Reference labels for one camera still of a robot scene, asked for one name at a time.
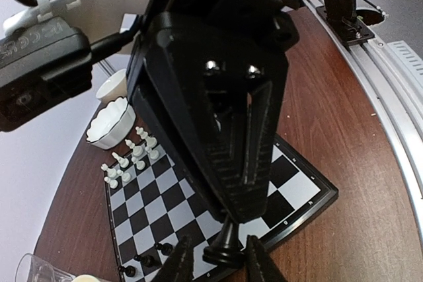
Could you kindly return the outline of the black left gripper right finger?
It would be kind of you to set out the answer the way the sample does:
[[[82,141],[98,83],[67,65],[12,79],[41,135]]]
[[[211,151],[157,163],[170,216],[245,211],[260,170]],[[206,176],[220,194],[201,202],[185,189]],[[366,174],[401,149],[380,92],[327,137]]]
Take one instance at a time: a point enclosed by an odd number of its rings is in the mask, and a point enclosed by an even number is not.
[[[257,236],[247,236],[247,281],[287,282]]]

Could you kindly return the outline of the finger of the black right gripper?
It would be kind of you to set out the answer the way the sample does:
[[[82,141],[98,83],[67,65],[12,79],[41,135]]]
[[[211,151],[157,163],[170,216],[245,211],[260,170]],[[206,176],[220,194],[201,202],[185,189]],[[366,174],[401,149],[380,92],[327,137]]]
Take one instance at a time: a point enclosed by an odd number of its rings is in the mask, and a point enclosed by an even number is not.
[[[245,150],[234,148],[235,130],[232,127],[228,129],[228,147],[223,143],[188,146],[151,85],[134,88],[132,106],[200,195],[214,219],[222,222],[230,216],[236,223],[247,223],[265,213],[268,182],[260,186],[248,186],[243,182],[243,169],[235,167],[234,159],[236,154],[245,154]]]
[[[272,81],[251,84],[247,92],[243,167],[243,182],[248,186],[260,186],[268,181],[280,106],[281,92]]]

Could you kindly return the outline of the black pawn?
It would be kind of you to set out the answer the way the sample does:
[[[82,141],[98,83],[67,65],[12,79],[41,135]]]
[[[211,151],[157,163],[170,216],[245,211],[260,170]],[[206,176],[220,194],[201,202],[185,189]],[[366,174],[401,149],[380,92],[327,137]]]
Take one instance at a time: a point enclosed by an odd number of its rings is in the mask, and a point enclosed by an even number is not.
[[[169,256],[172,253],[174,246],[168,242],[164,244],[158,242],[155,243],[154,248],[162,253],[162,255]]]
[[[153,267],[155,266],[155,258],[152,255],[142,255],[142,254],[136,254],[134,256],[134,260],[139,262],[141,265],[145,267]]]
[[[128,265],[128,266],[120,265],[118,267],[118,271],[120,273],[123,273],[127,277],[135,277],[137,274],[136,268],[132,265]]]

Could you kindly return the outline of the black chess piece tall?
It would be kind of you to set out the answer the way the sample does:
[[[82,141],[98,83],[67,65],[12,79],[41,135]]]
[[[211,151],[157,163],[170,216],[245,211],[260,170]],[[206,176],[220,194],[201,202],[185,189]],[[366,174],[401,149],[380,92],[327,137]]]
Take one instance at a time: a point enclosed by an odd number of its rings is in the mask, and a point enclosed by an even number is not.
[[[227,217],[216,239],[204,248],[202,259],[214,265],[241,269],[245,255],[239,244],[239,225]]]

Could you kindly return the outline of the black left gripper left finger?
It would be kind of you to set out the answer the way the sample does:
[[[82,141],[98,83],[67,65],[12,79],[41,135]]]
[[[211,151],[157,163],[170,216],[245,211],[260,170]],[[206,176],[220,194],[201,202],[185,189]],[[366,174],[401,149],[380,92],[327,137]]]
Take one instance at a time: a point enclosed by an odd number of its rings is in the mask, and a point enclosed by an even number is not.
[[[194,280],[194,247],[192,239],[183,236],[162,268],[155,276],[156,282],[188,282]]]

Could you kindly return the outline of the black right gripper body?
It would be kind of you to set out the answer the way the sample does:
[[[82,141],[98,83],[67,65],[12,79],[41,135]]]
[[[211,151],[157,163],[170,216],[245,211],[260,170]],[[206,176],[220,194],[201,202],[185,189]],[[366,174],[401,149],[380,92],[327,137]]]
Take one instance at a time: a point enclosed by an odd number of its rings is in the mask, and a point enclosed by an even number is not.
[[[245,150],[247,92],[284,95],[286,52],[299,39],[298,0],[150,0],[128,66],[128,94],[151,85],[184,142]]]

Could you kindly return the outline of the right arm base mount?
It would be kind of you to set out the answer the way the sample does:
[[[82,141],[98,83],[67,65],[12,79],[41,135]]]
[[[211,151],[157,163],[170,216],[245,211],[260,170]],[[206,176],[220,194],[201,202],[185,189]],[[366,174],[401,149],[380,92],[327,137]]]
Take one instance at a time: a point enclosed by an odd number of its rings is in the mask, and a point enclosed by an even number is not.
[[[346,48],[361,45],[375,38],[375,34],[360,19],[357,19],[356,22],[349,22],[345,18],[341,21],[332,21],[327,18],[325,6],[317,7],[316,11],[340,43]]]

